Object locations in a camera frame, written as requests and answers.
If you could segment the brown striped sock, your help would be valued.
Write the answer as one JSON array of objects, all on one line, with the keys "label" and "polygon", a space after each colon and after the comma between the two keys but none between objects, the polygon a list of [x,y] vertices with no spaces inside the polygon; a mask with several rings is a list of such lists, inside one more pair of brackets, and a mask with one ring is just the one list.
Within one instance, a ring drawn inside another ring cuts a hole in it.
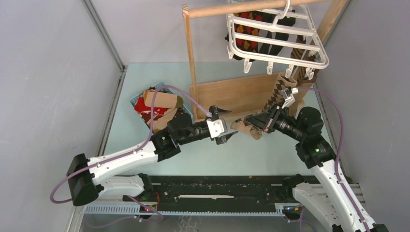
[{"label": "brown striped sock", "polygon": [[[290,58],[302,59],[302,60],[307,60],[307,61],[313,61],[315,59],[315,57],[309,56],[309,51],[307,52],[307,55],[304,55],[304,53],[305,53],[304,49],[293,48]],[[308,76],[306,76],[306,72],[307,72],[306,67],[295,66],[293,69],[292,77],[299,84],[315,82],[317,79],[318,70],[313,71],[312,79],[309,79]]]}]

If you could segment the plain brown sock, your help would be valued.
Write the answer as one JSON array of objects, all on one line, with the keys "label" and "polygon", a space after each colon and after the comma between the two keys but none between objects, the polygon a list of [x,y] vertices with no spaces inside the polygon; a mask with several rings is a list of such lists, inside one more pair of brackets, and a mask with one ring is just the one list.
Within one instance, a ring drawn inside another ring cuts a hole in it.
[{"label": "plain brown sock", "polygon": [[[314,77],[311,80],[300,80],[298,81],[297,88],[311,88],[313,84],[317,80],[317,75],[314,75]],[[298,111],[305,106],[305,101],[304,97],[306,96],[307,91],[299,91],[298,94],[295,95],[295,102],[289,107],[288,114],[290,116],[296,117],[298,114]]]}]

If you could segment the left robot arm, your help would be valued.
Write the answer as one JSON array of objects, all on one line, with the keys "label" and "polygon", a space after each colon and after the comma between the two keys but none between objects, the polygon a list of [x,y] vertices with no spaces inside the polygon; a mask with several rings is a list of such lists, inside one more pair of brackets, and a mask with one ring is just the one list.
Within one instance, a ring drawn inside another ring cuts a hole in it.
[{"label": "left robot arm", "polygon": [[83,206],[98,198],[111,196],[137,197],[148,201],[153,188],[146,174],[122,176],[124,171],[169,159],[181,152],[180,147],[209,138],[221,145],[234,132],[228,133],[223,111],[210,107],[211,116],[193,122],[186,113],[176,114],[164,129],[150,134],[148,140],[105,156],[87,158],[84,153],[73,157],[67,171],[71,202]]}]

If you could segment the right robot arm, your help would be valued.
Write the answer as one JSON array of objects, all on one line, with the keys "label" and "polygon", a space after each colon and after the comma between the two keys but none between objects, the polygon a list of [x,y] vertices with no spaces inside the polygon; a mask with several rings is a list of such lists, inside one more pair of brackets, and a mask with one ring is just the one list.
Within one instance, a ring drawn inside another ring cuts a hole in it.
[{"label": "right robot arm", "polygon": [[314,174],[328,196],[319,196],[299,174],[285,178],[281,189],[287,202],[300,202],[328,232],[386,232],[360,204],[336,154],[322,136],[324,125],[319,110],[304,107],[292,117],[278,105],[263,113],[249,115],[245,121],[266,133],[279,131],[297,141],[295,150],[300,160]]}]

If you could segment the brown argyle sock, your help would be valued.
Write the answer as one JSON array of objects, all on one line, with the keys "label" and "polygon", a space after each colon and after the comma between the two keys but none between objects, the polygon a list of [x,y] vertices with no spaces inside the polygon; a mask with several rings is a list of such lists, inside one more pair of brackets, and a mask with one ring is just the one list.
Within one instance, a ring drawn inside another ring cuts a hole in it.
[{"label": "brown argyle sock", "polygon": [[285,99],[281,93],[282,90],[286,88],[294,88],[297,85],[297,81],[293,77],[285,77],[285,72],[280,72],[277,77],[276,81],[274,83],[273,89],[271,91],[271,94],[265,103],[262,112],[267,111],[270,109],[274,104],[278,104],[279,106],[282,106],[285,102]]},{"label": "brown argyle sock", "polygon": [[233,121],[230,128],[244,134],[249,134],[254,140],[259,140],[262,137],[262,131],[247,122],[244,118]]}]

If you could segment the white plastic clip hanger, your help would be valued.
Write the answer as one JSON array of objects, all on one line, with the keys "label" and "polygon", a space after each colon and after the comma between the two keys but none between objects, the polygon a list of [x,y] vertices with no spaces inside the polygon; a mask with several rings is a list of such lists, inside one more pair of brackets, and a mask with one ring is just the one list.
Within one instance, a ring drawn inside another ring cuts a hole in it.
[{"label": "white plastic clip hanger", "polygon": [[[230,13],[226,15],[227,51],[230,59],[241,60],[243,72],[248,73],[253,62],[267,63],[266,72],[272,74],[274,65],[287,65],[285,77],[293,74],[295,66],[306,67],[306,76],[325,69],[329,58],[316,30],[306,4]],[[290,58],[293,48],[304,49],[313,61]]]}]

